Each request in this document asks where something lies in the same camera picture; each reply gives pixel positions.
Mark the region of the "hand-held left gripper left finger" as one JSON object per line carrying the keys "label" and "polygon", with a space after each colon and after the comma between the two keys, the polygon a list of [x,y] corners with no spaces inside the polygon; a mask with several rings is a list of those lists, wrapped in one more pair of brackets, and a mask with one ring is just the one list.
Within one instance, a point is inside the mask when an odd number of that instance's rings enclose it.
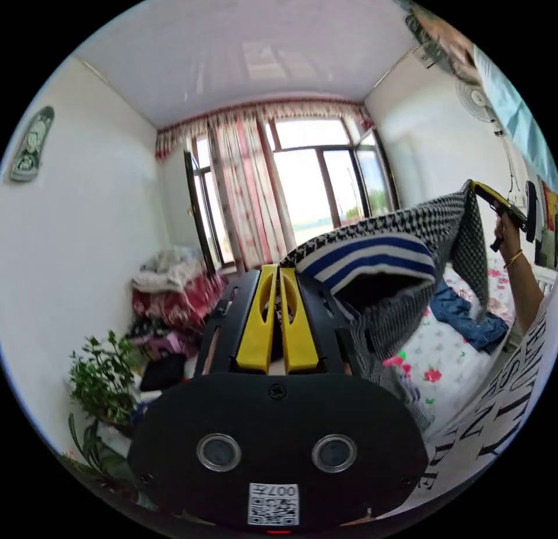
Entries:
{"label": "hand-held left gripper left finger", "polygon": [[251,274],[256,277],[255,289],[235,360],[243,371],[268,373],[273,349],[277,266],[263,265]]}

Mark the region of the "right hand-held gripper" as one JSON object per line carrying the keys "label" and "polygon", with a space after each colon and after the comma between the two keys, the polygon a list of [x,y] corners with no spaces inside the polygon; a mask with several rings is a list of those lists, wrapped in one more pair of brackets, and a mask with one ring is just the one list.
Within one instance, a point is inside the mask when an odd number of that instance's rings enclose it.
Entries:
{"label": "right hand-held gripper", "polygon": [[500,193],[478,181],[471,181],[471,190],[478,198],[487,202],[498,216],[507,215],[511,223],[525,234],[526,241],[530,242],[530,206],[528,215],[525,215]]}

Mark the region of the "person's right hand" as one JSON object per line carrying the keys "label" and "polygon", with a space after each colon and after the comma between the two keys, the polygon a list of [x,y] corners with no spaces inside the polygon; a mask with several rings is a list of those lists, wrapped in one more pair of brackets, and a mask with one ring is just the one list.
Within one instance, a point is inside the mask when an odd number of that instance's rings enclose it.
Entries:
{"label": "person's right hand", "polygon": [[505,264],[508,264],[521,253],[520,231],[506,213],[498,217],[494,235],[496,238],[502,240],[499,246],[499,252]]}

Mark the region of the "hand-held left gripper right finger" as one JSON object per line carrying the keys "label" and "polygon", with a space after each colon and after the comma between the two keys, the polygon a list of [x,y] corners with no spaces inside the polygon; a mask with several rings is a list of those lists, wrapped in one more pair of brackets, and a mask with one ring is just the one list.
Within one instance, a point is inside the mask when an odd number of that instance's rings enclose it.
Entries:
{"label": "hand-held left gripper right finger", "polygon": [[314,372],[319,357],[293,268],[278,270],[282,347],[287,372]]}

